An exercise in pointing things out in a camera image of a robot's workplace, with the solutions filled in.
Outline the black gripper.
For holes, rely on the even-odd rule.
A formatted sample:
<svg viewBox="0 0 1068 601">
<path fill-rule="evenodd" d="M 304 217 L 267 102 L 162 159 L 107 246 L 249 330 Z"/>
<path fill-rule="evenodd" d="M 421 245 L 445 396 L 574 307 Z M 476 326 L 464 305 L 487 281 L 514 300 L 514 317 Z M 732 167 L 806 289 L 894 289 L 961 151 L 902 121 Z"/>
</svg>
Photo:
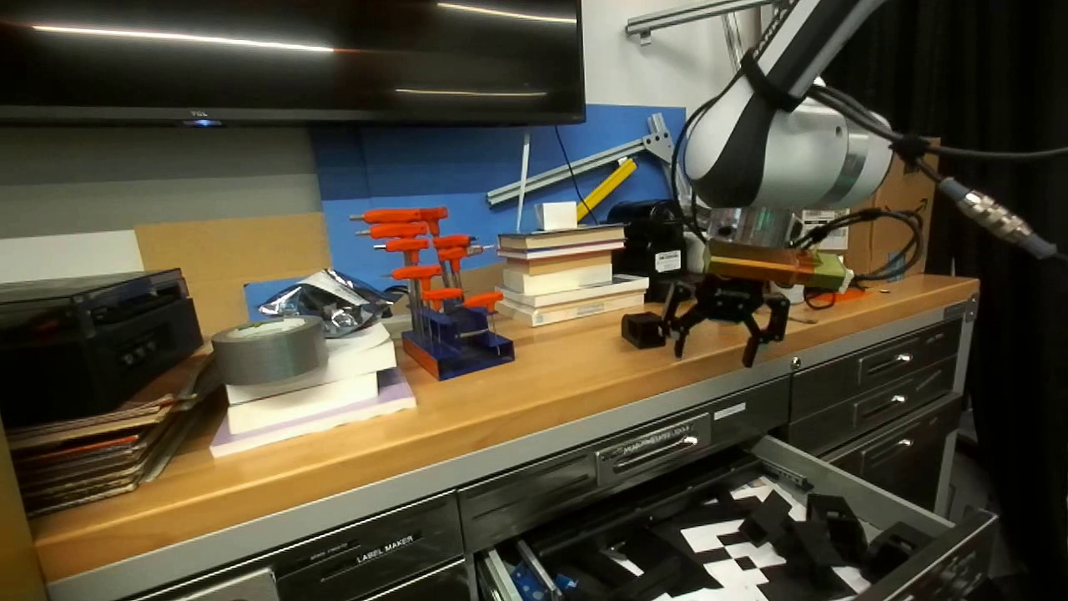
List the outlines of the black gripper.
<svg viewBox="0 0 1068 601">
<path fill-rule="evenodd" d="M 791 300 L 765 289 L 761 281 L 721 281 L 706 276 L 702 283 L 671 283 L 664 305 L 664 334 L 676 342 L 676 356 L 684 353 L 684 342 L 696 323 L 708 321 L 744 321 L 748 343 L 741 353 L 744 366 L 753 366 L 753 356 L 765 343 L 786 342 Z"/>
</svg>

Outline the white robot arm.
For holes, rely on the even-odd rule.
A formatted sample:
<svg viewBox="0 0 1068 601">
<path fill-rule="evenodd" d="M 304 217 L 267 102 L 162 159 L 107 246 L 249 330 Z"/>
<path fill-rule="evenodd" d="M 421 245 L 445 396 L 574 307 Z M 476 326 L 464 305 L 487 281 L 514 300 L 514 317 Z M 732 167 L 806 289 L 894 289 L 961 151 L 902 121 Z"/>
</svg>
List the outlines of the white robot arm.
<svg viewBox="0 0 1068 601">
<path fill-rule="evenodd" d="M 712 245 L 698 209 L 801 214 L 851 207 L 890 167 L 888 121 L 817 87 L 886 0 L 788 0 L 739 73 L 678 132 L 667 186 L 682 222 Z"/>
</svg>

